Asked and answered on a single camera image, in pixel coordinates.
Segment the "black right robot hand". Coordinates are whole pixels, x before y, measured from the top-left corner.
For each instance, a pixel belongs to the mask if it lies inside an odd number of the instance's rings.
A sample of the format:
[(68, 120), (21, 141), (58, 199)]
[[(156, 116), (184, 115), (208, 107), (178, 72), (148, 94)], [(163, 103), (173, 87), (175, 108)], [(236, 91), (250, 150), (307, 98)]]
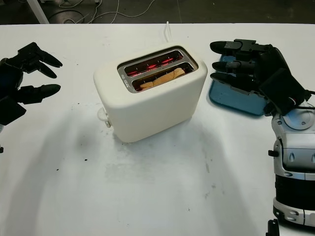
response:
[(254, 40), (215, 41), (210, 49), (221, 56), (232, 56), (231, 62), (212, 64), (214, 81), (231, 89), (257, 95), (273, 103), (301, 104), (306, 91), (293, 77), (280, 50), (271, 44)]

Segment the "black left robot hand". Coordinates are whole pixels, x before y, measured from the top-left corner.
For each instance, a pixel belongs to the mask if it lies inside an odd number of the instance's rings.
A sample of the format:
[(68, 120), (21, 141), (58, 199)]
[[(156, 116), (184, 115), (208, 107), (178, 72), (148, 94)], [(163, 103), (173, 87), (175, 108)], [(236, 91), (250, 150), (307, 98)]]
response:
[(32, 42), (18, 50), (16, 56), (3, 58), (0, 61), (0, 97), (10, 97), (17, 103), (40, 103), (61, 89), (60, 85), (49, 84), (40, 87), (21, 87), (24, 73), (39, 71), (43, 75), (55, 79), (57, 75), (49, 66), (60, 68), (63, 64), (48, 52)]

